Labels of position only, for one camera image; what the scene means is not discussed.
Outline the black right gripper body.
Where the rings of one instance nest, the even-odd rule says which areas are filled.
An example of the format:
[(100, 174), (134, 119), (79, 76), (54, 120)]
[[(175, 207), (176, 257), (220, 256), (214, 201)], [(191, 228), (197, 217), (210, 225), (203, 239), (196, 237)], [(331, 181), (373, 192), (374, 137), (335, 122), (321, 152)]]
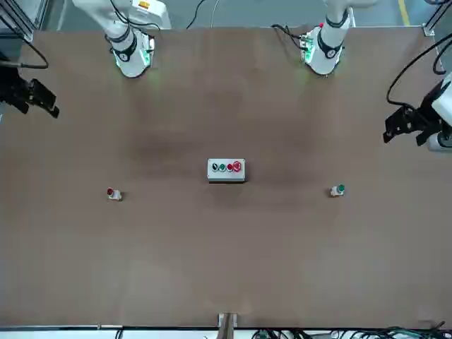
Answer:
[(10, 97), (24, 97), (28, 104), (33, 105), (30, 100), (30, 81), (20, 76), (18, 69), (1, 67), (1, 101), (8, 104)]

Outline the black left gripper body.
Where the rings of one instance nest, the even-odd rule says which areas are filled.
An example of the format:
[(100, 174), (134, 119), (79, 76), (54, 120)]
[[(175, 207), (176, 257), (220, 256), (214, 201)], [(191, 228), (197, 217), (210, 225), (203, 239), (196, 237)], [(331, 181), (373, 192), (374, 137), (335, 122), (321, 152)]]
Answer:
[(433, 101), (443, 93), (441, 84), (436, 84), (422, 100), (418, 108), (405, 109), (406, 133), (420, 131), (421, 133), (436, 133), (441, 129), (441, 117), (432, 107)]

